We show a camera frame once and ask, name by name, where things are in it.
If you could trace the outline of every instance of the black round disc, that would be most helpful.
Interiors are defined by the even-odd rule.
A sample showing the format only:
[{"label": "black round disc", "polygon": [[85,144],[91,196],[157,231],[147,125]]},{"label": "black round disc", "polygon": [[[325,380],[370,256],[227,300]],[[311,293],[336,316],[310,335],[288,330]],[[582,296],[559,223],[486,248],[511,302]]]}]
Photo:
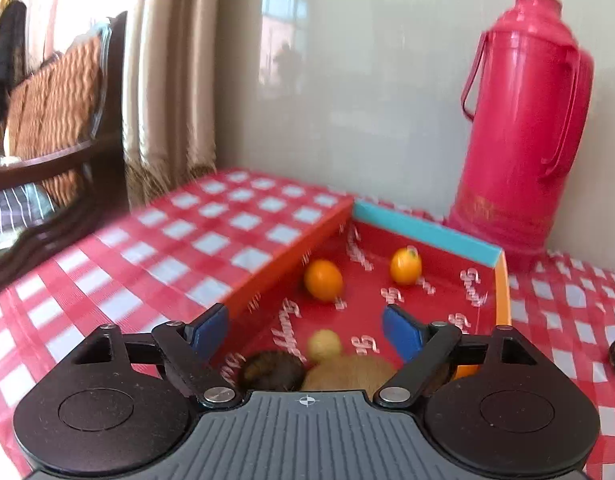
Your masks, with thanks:
[{"label": "black round disc", "polygon": [[596,441],[598,415],[567,378],[538,371],[504,367],[445,384],[425,409],[428,431],[449,455],[486,476],[545,478],[572,470]]},{"label": "black round disc", "polygon": [[481,401],[481,416],[493,428],[510,433],[531,433],[552,422],[554,408],[537,394],[504,390]]},{"label": "black round disc", "polygon": [[134,411],[132,397],[119,390],[94,388],[73,394],[59,406],[59,418],[79,431],[105,431],[123,424]]},{"label": "black round disc", "polygon": [[182,438],[190,413],[171,384],[99,366],[59,370],[19,403],[14,432],[30,462],[66,476],[112,476],[156,460]]}]

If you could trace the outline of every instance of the thermos lid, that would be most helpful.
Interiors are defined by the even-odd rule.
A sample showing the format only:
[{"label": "thermos lid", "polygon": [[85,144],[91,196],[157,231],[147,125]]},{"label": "thermos lid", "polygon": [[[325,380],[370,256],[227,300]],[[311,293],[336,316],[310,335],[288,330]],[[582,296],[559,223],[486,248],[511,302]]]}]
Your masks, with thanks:
[{"label": "thermos lid", "polygon": [[491,32],[529,34],[562,46],[577,46],[572,31],[561,21],[559,0],[516,0],[494,23]]}]

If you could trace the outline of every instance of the beige curtain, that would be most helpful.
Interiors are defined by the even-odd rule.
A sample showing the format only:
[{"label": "beige curtain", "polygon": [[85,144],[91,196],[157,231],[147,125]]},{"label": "beige curtain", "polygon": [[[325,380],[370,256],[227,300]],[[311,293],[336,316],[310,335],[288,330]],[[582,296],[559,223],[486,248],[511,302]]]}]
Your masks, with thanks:
[{"label": "beige curtain", "polygon": [[57,0],[28,0],[25,32],[25,55],[28,72],[38,69],[44,59],[47,38],[52,43]]},{"label": "beige curtain", "polygon": [[139,0],[126,35],[128,195],[142,205],[214,170],[217,0]]}]

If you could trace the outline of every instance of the red checkered tablecloth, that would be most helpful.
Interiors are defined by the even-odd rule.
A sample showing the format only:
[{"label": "red checkered tablecloth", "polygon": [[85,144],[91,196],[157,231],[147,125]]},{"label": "red checkered tablecloth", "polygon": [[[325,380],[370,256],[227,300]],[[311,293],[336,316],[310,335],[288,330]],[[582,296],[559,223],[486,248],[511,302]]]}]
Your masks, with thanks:
[{"label": "red checkered tablecloth", "polygon": [[188,184],[85,238],[0,294],[0,441],[29,471],[12,432],[17,402],[103,323],[149,332],[190,321],[351,198],[233,170]]},{"label": "red checkered tablecloth", "polygon": [[586,466],[615,480],[615,273],[550,252],[535,270],[510,275],[511,317],[520,330],[598,407],[601,436]]},{"label": "red checkered tablecloth", "polygon": [[[28,467],[12,434],[14,407],[85,335],[110,321],[147,332],[194,318],[340,200],[277,177],[220,173],[86,238],[4,291],[0,441],[19,471]],[[615,274],[550,253],[533,272],[511,275],[510,293],[513,324],[598,406],[601,436],[586,471],[615,480],[615,373],[607,361]]]}]

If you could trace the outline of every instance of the orange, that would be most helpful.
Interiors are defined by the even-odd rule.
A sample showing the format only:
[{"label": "orange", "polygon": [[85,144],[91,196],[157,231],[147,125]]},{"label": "orange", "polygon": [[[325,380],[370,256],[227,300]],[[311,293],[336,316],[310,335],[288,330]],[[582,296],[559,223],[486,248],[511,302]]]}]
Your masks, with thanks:
[{"label": "orange", "polygon": [[307,291],[320,301],[334,301],[343,291],[341,271],[328,260],[315,260],[303,276]]},{"label": "orange", "polygon": [[413,247],[399,249],[392,256],[389,273],[399,285],[412,285],[421,276],[421,256]]}]

